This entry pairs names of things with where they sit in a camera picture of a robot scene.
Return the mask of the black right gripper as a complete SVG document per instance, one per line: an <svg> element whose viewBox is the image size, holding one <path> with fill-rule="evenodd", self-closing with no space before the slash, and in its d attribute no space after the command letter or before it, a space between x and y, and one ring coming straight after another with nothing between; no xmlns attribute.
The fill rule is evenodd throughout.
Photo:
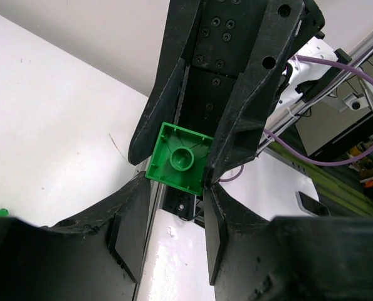
<svg viewBox="0 0 373 301"><path fill-rule="evenodd" d="M174 120L183 80L177 126L214 139L203 186L254 160L292 76L288 59L324 24L314 1L171 1L129 162L151 156L162 123Z"/></svg>

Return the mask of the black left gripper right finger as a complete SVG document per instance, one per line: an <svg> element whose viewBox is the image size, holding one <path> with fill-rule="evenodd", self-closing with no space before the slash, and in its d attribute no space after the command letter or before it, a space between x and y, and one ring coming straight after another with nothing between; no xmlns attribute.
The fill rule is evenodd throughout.
<svg viewBox="0 0 373 301"><path fill-rule="evenodd" d="M267 221L219 184L203 201L216 300L373 300L373 218Z"/></svg>

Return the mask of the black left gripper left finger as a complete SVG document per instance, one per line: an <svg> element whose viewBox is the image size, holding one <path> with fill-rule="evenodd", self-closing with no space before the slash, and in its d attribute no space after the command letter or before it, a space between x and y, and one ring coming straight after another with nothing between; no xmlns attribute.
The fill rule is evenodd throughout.
<svg viewBox="0 0 373 301"><path fill-rule="evenodd" d="M143 172L54 226L0 217L0 300L133 300L150 204Z"/></svg>

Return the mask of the green number three lego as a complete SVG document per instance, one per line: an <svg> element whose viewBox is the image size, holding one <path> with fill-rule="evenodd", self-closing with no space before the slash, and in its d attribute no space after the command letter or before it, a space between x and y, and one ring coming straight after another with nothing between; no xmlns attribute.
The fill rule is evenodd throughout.
<svg viewBox="0 0 373 301"><path fill-rule="evenodd" d="M213 138L164 122L161 125L146 178L196 196Z"/></svg>

